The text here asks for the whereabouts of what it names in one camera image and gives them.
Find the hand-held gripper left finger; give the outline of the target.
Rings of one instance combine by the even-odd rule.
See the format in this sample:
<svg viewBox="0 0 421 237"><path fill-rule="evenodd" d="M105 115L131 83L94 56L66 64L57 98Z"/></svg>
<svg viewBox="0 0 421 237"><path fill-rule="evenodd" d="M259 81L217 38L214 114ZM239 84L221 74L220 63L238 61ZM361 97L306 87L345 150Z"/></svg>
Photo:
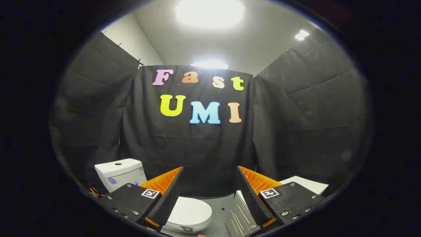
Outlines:
<svg viewBox="0 0 421 237"><path fill-rule="evenodd" d="M183 171L181 166L140 185L126 183L99 198L98 204L115 216L160 232L180 196Z"/></svg>

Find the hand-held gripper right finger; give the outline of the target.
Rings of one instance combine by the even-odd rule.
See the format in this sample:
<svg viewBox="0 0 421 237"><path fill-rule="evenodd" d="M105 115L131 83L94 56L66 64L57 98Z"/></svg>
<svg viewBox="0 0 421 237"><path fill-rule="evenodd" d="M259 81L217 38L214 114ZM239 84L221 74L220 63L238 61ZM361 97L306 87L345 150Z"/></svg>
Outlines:
<svg viewBox="0 0 421 237"><path fill-rule="evenodd" d="M236 167L239 190L259 227L289 225L317 209L324 197L297 181L277 182L242 166Z"/></svg>

